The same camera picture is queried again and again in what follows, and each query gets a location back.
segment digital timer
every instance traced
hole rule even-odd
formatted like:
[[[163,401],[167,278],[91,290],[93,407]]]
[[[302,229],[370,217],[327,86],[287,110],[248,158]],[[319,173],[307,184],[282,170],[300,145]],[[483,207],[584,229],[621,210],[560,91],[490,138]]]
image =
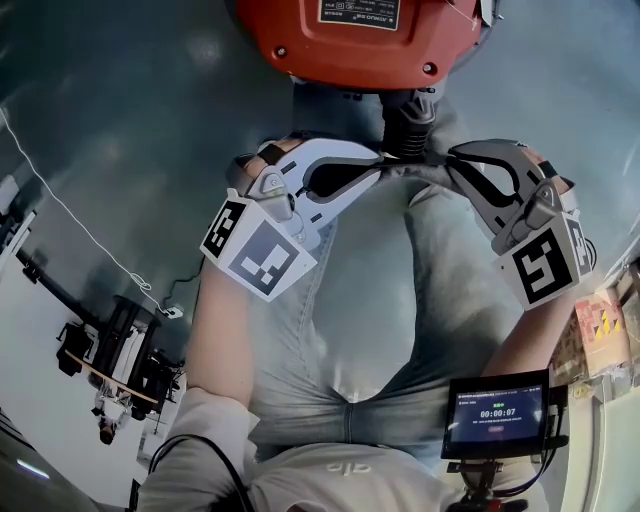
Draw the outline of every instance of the digital timer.
[[[514,416],[516,413],[515,408],[512,409],[496,409],[494,411],[480,411],[481,418],[502,418],[508,416]]]
[[[499,459],[541,453],[549,372],[454,379],[443,459]]]

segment forearm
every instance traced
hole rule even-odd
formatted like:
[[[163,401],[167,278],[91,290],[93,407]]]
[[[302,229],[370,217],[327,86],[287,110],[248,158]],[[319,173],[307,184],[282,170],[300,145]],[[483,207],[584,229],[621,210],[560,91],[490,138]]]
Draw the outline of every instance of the forearm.
[[[205,261],[187,350],[187,381],[249,405],[253,359],[248,291]]]
[[[576,301],[569,291],[525,312],[485,368],[483,375],[543,370],[549,365]]]

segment label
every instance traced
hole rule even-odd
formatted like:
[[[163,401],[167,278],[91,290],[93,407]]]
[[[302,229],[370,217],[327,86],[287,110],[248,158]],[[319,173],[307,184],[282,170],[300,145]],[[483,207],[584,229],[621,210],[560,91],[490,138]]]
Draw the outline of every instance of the label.
[[[319,0],[320,23],[398,30],[400,0]]]

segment sticker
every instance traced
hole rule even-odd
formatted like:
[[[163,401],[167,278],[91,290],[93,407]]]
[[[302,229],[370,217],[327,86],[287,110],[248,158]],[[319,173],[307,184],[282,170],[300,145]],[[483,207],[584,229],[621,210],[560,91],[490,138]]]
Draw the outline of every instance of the sticker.
[[[299,253],[271,224],[262,221],[229,269],[268,296]]]
[[[571,284],[571,273],[551,228],[513,253],[530,304]]]
[[[222,254],[222,249],[227,244],[227,240],[242,217],[245,208],[246,206],[242,203],[227,201],[216,220],[213,221],[211,230],[207,233],[202,245],[216,258]]]
[[[400,0],[320,0],[320,23],[398,30]]]
[[[578,261],[578,271],[581,276],[591,272],[591,262],[589,261],[589,255],[587,253],[587,244],[584,241],[584,235],[582,234],[582,228],[580,223],[575,220],[567,219],[567,229],[571,236],[571,244],[576,252],[576,258]]]

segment timer display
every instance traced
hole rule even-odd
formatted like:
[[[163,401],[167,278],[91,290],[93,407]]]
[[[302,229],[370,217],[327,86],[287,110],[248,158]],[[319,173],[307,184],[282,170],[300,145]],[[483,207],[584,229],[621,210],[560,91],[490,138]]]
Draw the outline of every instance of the timer display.
[[[542,421],[542,387],[456,395],[451,441],[486,443],[536,437]]]

